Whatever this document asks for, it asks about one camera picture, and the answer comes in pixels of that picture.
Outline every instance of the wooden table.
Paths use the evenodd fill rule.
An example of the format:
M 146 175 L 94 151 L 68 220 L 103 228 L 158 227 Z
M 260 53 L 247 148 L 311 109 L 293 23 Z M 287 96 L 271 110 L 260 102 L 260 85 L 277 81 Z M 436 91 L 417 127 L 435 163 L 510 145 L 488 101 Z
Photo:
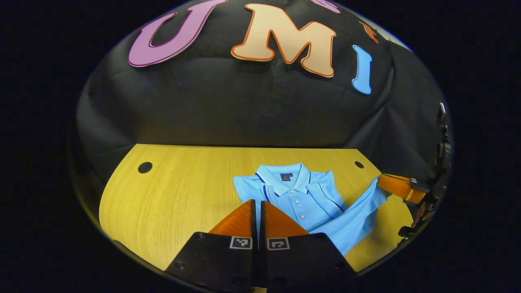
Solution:
M 142 174 L 138 167 L 144 162 L 151 162 L 152 169 Z M 297 163 L 314 172 L 332 170 L 348 206 L 380 175 L 358 150 L 137 144 L 103 192 L 101 227 L 112 239 L 165 270 L 194 232 L 208 232 L 241 205 L 233 176 L 254 175 L 259 165 Z M 396 248 L 402 240 L 398 230 L 412 222 L 402 199 L 392 195 L 378 209 L 375 230 L 345 259 L 356 271 L 362 270 Z

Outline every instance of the orange letter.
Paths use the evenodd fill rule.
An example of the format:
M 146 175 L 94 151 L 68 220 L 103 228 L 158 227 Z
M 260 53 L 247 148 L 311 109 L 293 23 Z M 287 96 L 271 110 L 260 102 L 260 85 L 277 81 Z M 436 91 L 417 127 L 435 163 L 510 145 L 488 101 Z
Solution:
M 365 32 L 367 33 L 367 35 L 370 36 L 371 39 L 372 39 L 373 41 L 375 41 L 375 43 L 379 44 L 380 42 L 378 42 L 378 40 L 377 40 L 376 37 L 375 37 L 375 36 L 376 36 L 376 33 L 373 32 L 373 30 L 371 29 L 371 27 L 368 26 L 368 25 L 366 25 L 365 23 L 363 23 L 363 22 L 361 22 L 361 21 L 359 21 L 359 22 L 364 26 L 364 28 L 365 28 Z
M 253 11 L 252 21 L 244 42 L 231 50 L 234 57 L 272 60 L 275 51 L 268 47 L 268 42 L 273 34 L 286 63 L 293 63 L 309 45 L 307 56 L 301 60 L 302 67 L 324 77 L 333 76 L 331 49 L 337 34 L 332 29 L 312 21 L 299 30 L 284 10 L 271 5 L 247 4 L 246 9 Z

